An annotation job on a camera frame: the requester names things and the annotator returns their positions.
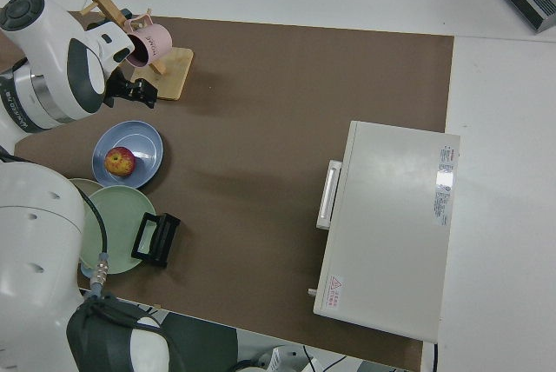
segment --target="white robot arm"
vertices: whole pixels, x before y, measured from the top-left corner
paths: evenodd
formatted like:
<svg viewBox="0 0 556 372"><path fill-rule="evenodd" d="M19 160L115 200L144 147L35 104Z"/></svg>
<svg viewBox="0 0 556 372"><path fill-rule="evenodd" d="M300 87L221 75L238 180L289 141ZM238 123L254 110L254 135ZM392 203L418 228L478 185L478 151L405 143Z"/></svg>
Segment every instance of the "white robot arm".
<svg viewBox="0 0 556 372"><path fill-rule="evenodd" d="M0 371L168 370L169 346L146 313L118 315L114 297L83 300L83 200L73 184L33 163L3 163L19 140L91 116L111 96L152 108L156 90L117 69L133 43L111 22L83 30L51 0L11 0L0 29L26 55L0 74Z"/></svg>
<svg viewBox="0 0 556 372"><path fill-rule="evenodd" d="M95 114L109 95L107 80L134 49L115 23L85 31L52 0L9 1L0 29L26 55L0 74L0 146L10 153L30 134ZM150 103L128 99L152 107L156 95Z"/></svg>

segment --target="red apple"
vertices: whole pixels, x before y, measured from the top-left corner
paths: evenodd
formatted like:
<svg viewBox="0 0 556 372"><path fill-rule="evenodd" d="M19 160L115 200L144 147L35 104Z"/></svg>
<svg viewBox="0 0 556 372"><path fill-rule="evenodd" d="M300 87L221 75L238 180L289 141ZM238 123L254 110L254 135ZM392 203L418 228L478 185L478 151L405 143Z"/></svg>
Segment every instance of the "red apple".
<svg viewBox="0 0 556 372"><path fill-rule="evenodd" d="M136 168L136 157L122 146L110 149L104 158L104 168L112 175L129 176Z"/></svg>

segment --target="wooden base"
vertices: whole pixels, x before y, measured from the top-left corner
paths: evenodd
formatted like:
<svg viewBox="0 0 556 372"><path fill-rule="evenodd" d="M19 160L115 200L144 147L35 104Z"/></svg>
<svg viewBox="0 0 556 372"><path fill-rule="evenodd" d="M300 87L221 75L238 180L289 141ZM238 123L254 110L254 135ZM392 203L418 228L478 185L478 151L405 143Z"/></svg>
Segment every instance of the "wooden base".
<svg viewBox="0 0 556 372"><path fill-rule="evenodd" d="M158 89L161 100L178 100L182 94L189 66L193 62L193 50L172 48L168 55L159 60L166 66L164 75L155 73L150 67L136 68L131 81L144 78Z"/></svg>

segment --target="pink mug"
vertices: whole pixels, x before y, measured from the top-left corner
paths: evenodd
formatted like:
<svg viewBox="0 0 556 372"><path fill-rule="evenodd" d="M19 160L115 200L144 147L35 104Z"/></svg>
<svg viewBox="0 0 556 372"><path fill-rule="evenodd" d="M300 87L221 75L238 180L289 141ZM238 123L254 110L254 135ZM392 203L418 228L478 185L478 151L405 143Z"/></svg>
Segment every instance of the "pink mug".
<svg viewBox="0 0 556 372"><path fill-rule="evenodd" d="M133 30L131 24L139 20L143 20L146 25ZM123 29L135 46L127 60L137 68L153 63L172 50L172 36L164 26L153 23L148 14L126 20Z"/></svg>

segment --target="black cable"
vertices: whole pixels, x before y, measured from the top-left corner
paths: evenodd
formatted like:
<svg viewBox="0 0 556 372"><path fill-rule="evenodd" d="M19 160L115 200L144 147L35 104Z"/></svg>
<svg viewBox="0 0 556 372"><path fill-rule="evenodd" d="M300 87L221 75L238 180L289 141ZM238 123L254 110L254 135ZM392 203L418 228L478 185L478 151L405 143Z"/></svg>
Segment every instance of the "black cable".
<svg viewBox="0 0 556 372"><path fill-rule="evenodd" d="M332 363L331 365L327 366L322 372L327 372L327 370L329 370L333 366L336 366L338 363L340 363L341 361L343 361L346 358L347 358L347 356L342 357L341 359L339 359L336 362Z"/></svg>
<svg viewBox="0 0 556 372"><path fill-rule="evenodd" d="M98 209L96 209L95 204L93 204L93 202L90 201L87 194L81 191L77 186L76 188L79 191L79 194L81 194L81 198L87 203L90 210L95 215L96 221L98 222L98 227L101 229L101 238L103 240L103 253L108 253L108 237L106 235L106 226L104 225L104 220L101 217L101 213L98 212Z"/></svg>
<svg viewBox="0 0 556 372"><path fill-rule="evenodd" d="M303 345L303 351L305 352L305 356L309 360L309 365L311 365L311 369L313 370L313 372L316 372L316 370L314 370L313 361L311 361L311 358L309 357L309 353L307 353L307 348L305 347L305 345Z"/></svg>
<svg viewBox="0 0 556 372"><path fill-rule="evenodd" d="M433 372L436 372L438 368L438 344L434 345L434 360L433 360Z"/></svg>
<svg viewBox="0 0 556 372"><path fill-rule="evenodd" d="M8 162L33 163L32 161L28 161L27 159L23 159L22 157L11 155L6 151L6 149L1 147L0 147L0 159L5 163L6 163L5 159L9 159ZM87 203L87 205L90 207L90 210L95 215L96 221L98 222L98 227L101 230L101 238L103 241L103 253L108 253L108 237L106 235L106 227L104 226L103 218L101 217L101 214L98 212L98 209L96 209L95 204L93 204L93 202L90 201L89 197L83 191L81 191L77 186L76 188L79 191L79 194L81 194L81 198Z"/></svg>
<svg viewBox="0 0 556 372"><path fill-rule="evenodd" d="M309 353L307 353L307 348L305 347L305 345L303 345L303 351L305 352L305 356L307 357L307 359L309 360L309 365L311 365L311 369L313 370L313 372L316 372L314 370L314 366L313 366L313 362L311 361L311 358L309 357ZM326 368L324 368L322 370L322 372L326 372L327 370L331 369L332 367L336 366L338 363L340 363L341 361L343 361L344 359L346 359L347 356L343 356L341 359L338 359L336 362L328 365Z"/></svg>

